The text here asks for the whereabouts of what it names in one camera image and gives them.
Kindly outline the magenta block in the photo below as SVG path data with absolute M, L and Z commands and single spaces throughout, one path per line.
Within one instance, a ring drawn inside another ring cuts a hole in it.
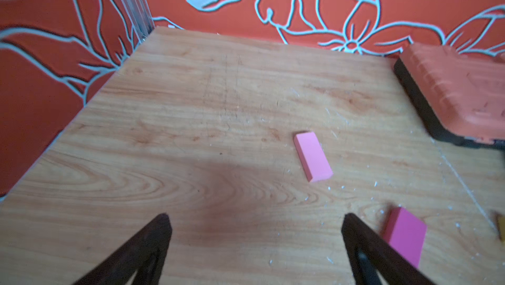
M 419 267 L 427 225 L 403 207 L 393 208 L 383 239 L 415 268 Z

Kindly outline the lime yellow long block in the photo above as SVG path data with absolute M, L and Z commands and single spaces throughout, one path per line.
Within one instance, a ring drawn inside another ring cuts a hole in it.
M 502 244 L 505 244 L 505 216 L 498 214 L 497 215 L 497 226 L 499 232 L 499 238 Z

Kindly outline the orange plastic tool case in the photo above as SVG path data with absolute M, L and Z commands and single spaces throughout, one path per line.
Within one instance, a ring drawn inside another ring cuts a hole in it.
M 435 140 L 504 149 L 504 54 L 492 60 L 450 46 L 412 44 L 394 73 Z

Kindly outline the light pink block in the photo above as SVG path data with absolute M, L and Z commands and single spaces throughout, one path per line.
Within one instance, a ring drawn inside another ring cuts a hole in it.
M 309 182 L 328 180 L 333 171 L 314 132 L 298 133 L 294 144 Z

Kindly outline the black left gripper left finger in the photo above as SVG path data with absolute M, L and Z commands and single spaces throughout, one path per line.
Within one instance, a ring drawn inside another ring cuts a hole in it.
M 76 284 L 158 284 L 172 237 L 168 214 L 161 213 Z

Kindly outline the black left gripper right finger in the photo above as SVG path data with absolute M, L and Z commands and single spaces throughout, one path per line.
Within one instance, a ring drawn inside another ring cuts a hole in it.
M 433 284 L 417 268 L 353 213 L 344 216 L 341 233 L 357 284 Z

